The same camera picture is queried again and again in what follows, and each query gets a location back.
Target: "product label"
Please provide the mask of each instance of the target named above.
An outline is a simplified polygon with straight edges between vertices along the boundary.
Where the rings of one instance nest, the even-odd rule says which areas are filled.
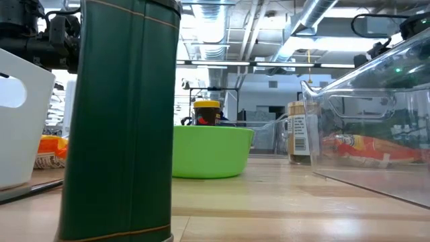
[[[65,160],[57,158],[54,152],[39,153],[34,162],[35,169],[55,169],[64,167]]]
[[[294,154],[310,155],[308,131],[306,129],[306,118],[304,114],[293,116]]]
[[[293,133],[293,117],[287,118],[287,131],[288,131],[288,134]]]

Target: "wooden countertop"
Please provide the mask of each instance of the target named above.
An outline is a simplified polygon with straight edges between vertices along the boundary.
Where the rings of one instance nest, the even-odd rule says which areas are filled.
[[[61,188],[0,206],[0,242],[47,242]],[[430,241],[430,210],[312,174],[285,159],[249,159],[228,179],[173,179],[175,241]]]
[[[41,187],[49,186],[52,182],[62,180],[65,176],[64,174],[64,169],[35,169],[29,182],[18,187],[0,190],[0,204],[11,198],[28,194],[33,189],[40,189]]]

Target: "fluorescent light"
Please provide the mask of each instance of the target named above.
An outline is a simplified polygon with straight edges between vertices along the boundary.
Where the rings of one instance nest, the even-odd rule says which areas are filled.
[[[316,40],[313,48],[328,51],[366,52],[378,41],[384,43],[386,39],[324,37]]]
[[[197,66],[197,68],[201,68],[201,69],[227,69],[228,67],[223,67],[223,66]]]
[[[369,13],[369,11],[372,11],[373,9],[373,7],[360,7],[358,9],[356,7],[332,8],[324,13],[324,17],[351,18],[352,16],[356,16],[361,13]]]
[[[184,10],[192,10],[191,5],[184,5],[182,7],[182,9],[184,9]]]
[[[206,5],[236,5],[236,1],[204,1],[204,0],[182,0],[182,4],[206,4]]]
[[[259,67],[314,67],[313,63],[257,63]]]
[[[249,62],[247,61],[210,61],[210,60],[193,60],[191,61],[193,65],[218,65],[218,66],[247,66]]]
[[[348,64],[321,64],[322,68],[346,68],[346,69],[354,69],[355,65]]]
[[[208,47],[230,47],[229,44],[211,44],[211,43],[191,43],[192,46],[208,46]]]

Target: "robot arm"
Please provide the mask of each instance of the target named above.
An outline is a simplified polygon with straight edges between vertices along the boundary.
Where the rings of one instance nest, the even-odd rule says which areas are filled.
[[[66,69],[76,73],[81,24],[72,14],[80,11],[44,13],[39,0],[0,1],[0,48],[44,69]],[[50,21],[50,14],[56,16]],[[46,29],[38,30],[38,18]]]

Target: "orange snack bag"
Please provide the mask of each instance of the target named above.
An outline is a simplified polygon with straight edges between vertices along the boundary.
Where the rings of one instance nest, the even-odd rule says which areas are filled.
[[[387,140],[356,134],[332,134],[322,140],[322,153],[344,158],[346,165],[387,168],[422,160],[423,150],[411,149]]]
[[[34,169],[64,168],[68,140],[52,135],[42,135]]]

